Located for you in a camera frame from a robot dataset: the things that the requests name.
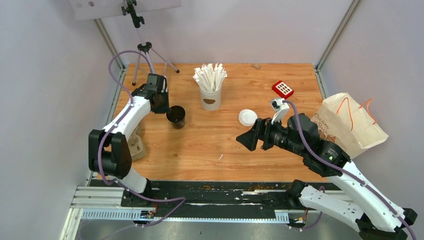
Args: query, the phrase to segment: tripod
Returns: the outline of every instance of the tripod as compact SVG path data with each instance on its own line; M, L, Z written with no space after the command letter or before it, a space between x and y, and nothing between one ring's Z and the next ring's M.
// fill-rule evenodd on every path
M132 23L134 24L134 27L136 29L140 28L141 24L145 24L145 20L142 16L137 16L136 14L136 10L134 9L133 5L137 5L137 0L126 0L126 6L122 6L121 10L122 10L122 14L124 16L127 15L127 13L129 13L131 15L132 18ZM142 38L140 36L139 31L137 31L138 37L140 38L140 42L142 42ZM152 48L152 43L150 42L146 42L145 45L143 45L142 43L140 43L139 45L137 45L137 49L141 52L143 52L147 58L147 64L150 66L150 72L155 74L155 67L153 66L152 60L150 58L150 54L149 54L149 50L151 49L156 55L159 56L159 58L161 58L163 60L163 62L165 63L164 67L163 67L163 76L165 76L166 70L167 70L167 66L169 65L172 69L174 69L174 71L178 74L180 72L180 70L178 70L178 68L176 68L172 63L170 63L169 61L167 61L165 58L163 58L159 53L157 53L153 48ZM139 69L141 71L143 71L145 74L148 74L146 71L144 71L142 68L140 68L140 58L141 56L138 55L137 58L137 65L135 68L135 73L134 73L134 78L132 79L132 85L135 86L136 85L136 78L137 78L137 73L139 71Z

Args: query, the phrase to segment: metal floor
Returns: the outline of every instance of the metal floor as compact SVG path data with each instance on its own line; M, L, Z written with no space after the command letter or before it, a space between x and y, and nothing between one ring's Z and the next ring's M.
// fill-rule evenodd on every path
M312 224L317 213L308 214ZM84 220L81 225L83 240L100 240L114 231L132 225L123 220ZM298 232L285 224L261 223L200 223L161 222L158 225L130 228L108 240L360 240L358 233L341 221L324 214L321 222L311 230Z

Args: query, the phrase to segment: white wall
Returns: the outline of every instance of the white wall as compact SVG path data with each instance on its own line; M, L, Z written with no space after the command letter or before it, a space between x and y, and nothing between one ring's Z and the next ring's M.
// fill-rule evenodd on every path
M418 212L424 236L424 1L364 0L322 71L329 95L349 92L388 140L355 158L387 197Z
M143 13L145 25L138 31L174 63L316 64L350 3L182 0L182 7ZM139 35L129 15L103 22L118 51L137 49ZM124 56L123 61L136 60Z
M0 7L0 239L58 239L108 115L111 58L67 0Z

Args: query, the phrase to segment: red object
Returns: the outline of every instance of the red object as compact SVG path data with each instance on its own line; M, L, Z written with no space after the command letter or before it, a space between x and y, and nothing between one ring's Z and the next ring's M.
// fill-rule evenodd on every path
M283 99L288 99L295 92L283 81L278 81L274 85L272 85L272 90Z

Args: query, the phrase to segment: black cup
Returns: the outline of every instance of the black cup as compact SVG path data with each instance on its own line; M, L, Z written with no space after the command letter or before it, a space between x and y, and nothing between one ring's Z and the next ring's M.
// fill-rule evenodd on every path
M186 123L186 111L182 106L172 106L171 111L166 114L166 118L175 129L181 129Z

